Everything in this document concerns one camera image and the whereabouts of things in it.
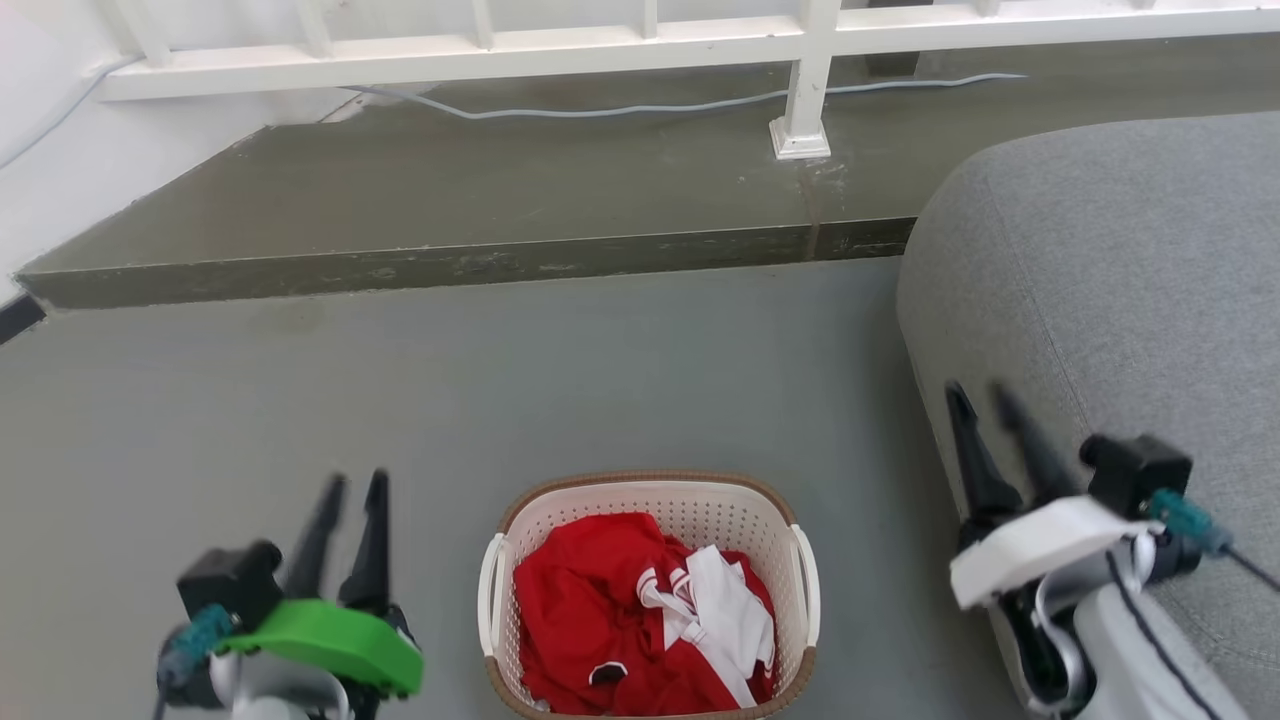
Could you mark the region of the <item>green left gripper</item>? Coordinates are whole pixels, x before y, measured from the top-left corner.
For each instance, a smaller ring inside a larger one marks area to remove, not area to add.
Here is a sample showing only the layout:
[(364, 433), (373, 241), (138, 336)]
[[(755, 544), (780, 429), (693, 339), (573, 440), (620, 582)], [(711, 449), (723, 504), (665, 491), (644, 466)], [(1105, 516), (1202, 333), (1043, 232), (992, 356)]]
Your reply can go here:
[[(421, 691), (425, 661), (401, 607), (390, 606), (390, 477), (374, 471), (365, 527), (338, 600), (319, 598), (348, 480), (329, 478), (291, 555), (285, 598), (255, 630), (229, 635), (218, 655), (265, 652), (372, 688), (383, 700)], [(375, 615), (372, 612), (384, 612)]]

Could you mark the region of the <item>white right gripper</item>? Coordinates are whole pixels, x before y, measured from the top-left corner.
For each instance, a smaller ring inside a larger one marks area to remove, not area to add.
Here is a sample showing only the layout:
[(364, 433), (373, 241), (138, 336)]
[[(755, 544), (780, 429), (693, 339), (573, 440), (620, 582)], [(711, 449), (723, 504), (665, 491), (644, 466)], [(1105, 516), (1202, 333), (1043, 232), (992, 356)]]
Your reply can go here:
[(972, 401), (954, 380), (945, 397), (966, 509), (957, 543), (970, 546), (950, 564), (960, 609), (987, 605), (1128, 537), (1164, 529), (1160, 520), (1126, 520), (1097, 498), (1079, 495), (1073, 474), (1023, 402), (1004, 383), (993, 383), (998, 424), (1020, 455), (1030, 505), (1043, 506), (1014, 519), (1023, 510), (1021, 496), (1005, 482), (982, 439)]

